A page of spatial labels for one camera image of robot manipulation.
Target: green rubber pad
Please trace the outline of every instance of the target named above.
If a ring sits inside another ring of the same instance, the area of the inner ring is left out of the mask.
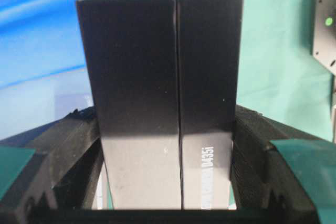
[[[302,139],[271,141],[314,203],[322,224],[336,223],[336,145]]]
[[[0,200],[34,153],[34,149],[0,147]]]

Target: metal bracket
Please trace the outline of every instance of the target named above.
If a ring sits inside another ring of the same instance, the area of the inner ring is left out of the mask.
[[[336,76],[336,0],[315,0],[313,56]],[[331,120],[336,143],[336,84],[332,90]]]

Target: white label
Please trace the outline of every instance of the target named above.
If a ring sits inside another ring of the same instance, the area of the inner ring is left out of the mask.
[[[214,196],[214,148],[204,147],[201,153],[202,178],[201,178],[201,209],[212,209]]]

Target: product box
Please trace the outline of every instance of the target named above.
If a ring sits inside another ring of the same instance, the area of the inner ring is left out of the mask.
[[[228,207],[242,5],[77,1],[115,209]]]
[[[243,0],[177,0],[183,205],[225,209]]]
[[[181,209],[175,0],[77,0],[114,209]]]

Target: blue fabric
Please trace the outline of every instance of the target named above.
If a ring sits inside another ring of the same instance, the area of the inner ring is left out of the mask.
[[[0,89],[84,66],[75,0],[0,0]]]

